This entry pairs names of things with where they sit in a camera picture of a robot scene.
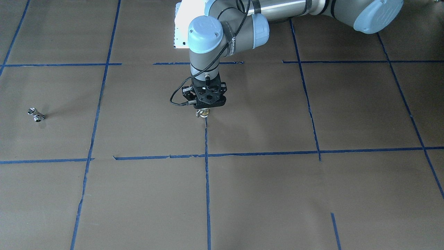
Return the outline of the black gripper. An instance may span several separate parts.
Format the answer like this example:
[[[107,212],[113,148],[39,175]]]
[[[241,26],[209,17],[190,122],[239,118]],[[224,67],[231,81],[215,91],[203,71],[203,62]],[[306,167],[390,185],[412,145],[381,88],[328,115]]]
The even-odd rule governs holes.
[[[182,87],[182,95],[194,108],[212,108],[224,106],[226,103],[227,86],[216,77],[212,80],[200,81],[192,79],[191,86]]]

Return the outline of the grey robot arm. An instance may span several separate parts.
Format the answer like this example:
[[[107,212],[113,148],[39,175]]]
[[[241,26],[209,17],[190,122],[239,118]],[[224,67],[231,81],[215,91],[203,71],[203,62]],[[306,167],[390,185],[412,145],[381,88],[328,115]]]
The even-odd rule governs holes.
[[[183,0],[175,24],[187,39],[191,85],[178,87],[186,99],[179,106],[223,106],[227,87],[220,78],[220,59],[266,44],[271,23],[326,15],[373,34],[387,27],[403,4],[402,0]]]

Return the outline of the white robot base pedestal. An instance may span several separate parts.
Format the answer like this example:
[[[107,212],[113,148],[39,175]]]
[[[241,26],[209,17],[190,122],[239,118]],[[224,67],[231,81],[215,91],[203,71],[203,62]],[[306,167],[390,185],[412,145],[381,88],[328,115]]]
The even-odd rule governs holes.
[[[182,0],[176,3],[174,18],[173,47],[176,49],[189,49],[188,27],[193,19],[204,15],[207,0]]]

